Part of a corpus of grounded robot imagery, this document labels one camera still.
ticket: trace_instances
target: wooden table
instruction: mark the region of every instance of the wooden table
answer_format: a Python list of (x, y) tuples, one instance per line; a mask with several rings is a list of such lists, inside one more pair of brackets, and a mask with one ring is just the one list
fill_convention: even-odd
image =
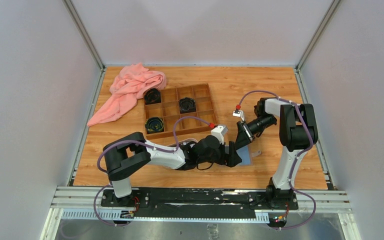
[[(110, 85), (122, 67), (108, 67), (103, 79), (95, 112), (110, 97)], [(164, 72), (170, 87), (208, 83), (213, 97), (215, 112), (220, 124), (229, 128), (227, 137), (234, 141), (237, 135), (237, 117), (232, 111), (241, 97), (252, 90), (268, 90), (298, 103), (302, 102), (294, 71), (291, 67), (149, 67)], [(242, 110), (245, 119), (255, 118), (254, 105), (268, 95), (253, 93), (245, 98)], [(83, 153), (74, 179), (74, 186), (103, 186), (109, 183), (107, 175), (97, 169), (97, 158), (108, 143), (133, 132), (144, 132), (144, 104), (137, 106), (114, 122), (97, 124), (89, 128)], [(210, 132), (179, 136), (200, 140)], [(173, 137), (152, 140), (156, 144), (174, 143)], [(233, 168), (215, 164), (211, 169), (200, 171), (177, 171), (162, 166), (146, 165), (130, 177), (133, 187), (185, 187), (185, 188), (242, 188), (265, 189), (275, 173), (282, 153), (279, 140), (279, 125), (271, 126), (249, 145), (250, 152), (261, 150), (261, 155), (252, 159), (252, 165)], [(327, 189), (319, 157), (314, 147), (302, 160), (296, 175), (298, 189)]]

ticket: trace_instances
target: wooden tray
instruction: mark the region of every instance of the wooden tray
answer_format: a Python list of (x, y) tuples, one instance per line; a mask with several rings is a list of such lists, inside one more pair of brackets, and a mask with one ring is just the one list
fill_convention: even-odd
[[(146, 133), (147, 139), (159, 139), (173, 136), (175, 122), (184, 116), (194, 116), (207, 122), (217, 124), (217, 116), (211, 98), (210, 88), (207, 83), (196, 84), (175, 88), (166, 88), (161, 92), (161, 103), (145, 105), (145, 122), (149, 118), (159, 117), (164, 122), (164, 131)], [(182, 98), (193, 98), (195, 100), (196, 112), (181, 114), (179, 100)], [(205, 123), (195, 119), (184, 119), (176, 126), (176, 135), (193, 134), (209, 131), (211, 128)]]

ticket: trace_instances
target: metal floor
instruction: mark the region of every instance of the metal floor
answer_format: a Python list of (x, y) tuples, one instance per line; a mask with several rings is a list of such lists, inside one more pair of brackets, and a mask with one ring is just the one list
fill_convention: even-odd
[[(287, 226), (303, 222), (309, 213), (290, 213)], [(75, 236), (90, 228), (76, 238), (64, 238), (61, 228), (56, 240), (344, 240), (341, 223), (335, 213), (316, 213), (307, 224), (280, 232), (258, 223), (201, 223), (201, 222), (148, 222), (137, 221), (124, 227), (107, 226), (98, 220), (62, 220), (60, 226), (67, 237)]]

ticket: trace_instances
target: robotic arm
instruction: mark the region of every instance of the robotic arm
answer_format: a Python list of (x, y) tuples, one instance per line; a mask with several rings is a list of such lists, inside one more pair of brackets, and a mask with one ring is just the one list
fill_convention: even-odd
[[(265, 200), (270, 206), (276, 206), (276, 202), (289, 202), (293, 199), (294, 191), (291, 189), (295, 185), (295, 177), (301, 163), (306, 155), (303, 152), (310, 145), (309, 138), (300, 122), (295, 107), (285, 101), (276, 98), (261, 98), (254, 106), (254, 113), (257, 119), (246, 123), (237, 122), (236, 146), (241, 148), (251, 143), (255, 136), (258, 138), (267, 127), (277, 124), (276, 117), (279, 117), (279, 138), (283, 145), (280, 163), (276, 173), (270, 178), (266, 188)], [(312, 141), (315, 144), (318, 140), (318, 132), (314, 108), (311, 104), (299, 104), (299, 114), (308, 128)], [(235, 110), (234, 116), (243, 116), (243, 112)]]
[(211, 135), (198, 142), (183, 142), (179, 148), (155, 144), (144, 138), (141, 132), (134, 132), (126, 137), (106, 145), (105, 151), (111, 145), (121, 141), (137, 141), (147, 146), (135, 143), (120, 144), (112, 147), (105, 156), (108, 179), (114, 188), (118, 199), (128, 197), (132, 192), (130, 175), (146, 164), (165, 166), (175, 170), (191, 170), (201, 163), (211, 163), (234, 167), (242, 162), (235, 148), (235, 142), (224, 143), (224, 135), (228, 131), (225, 125), (217, 125), (211, 130)]

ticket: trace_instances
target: white wall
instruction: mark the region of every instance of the white wall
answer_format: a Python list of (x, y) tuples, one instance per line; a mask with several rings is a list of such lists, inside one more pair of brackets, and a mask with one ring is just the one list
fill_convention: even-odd
[(332, 0), (73, 0), (105, 64), (295, 65)]
[(39, 238), (98, 75), (61, 0), (0, 0), (0, 239)]
[(303, 68), (334, 180), (384, 239), (384, 1), (343, 0)]

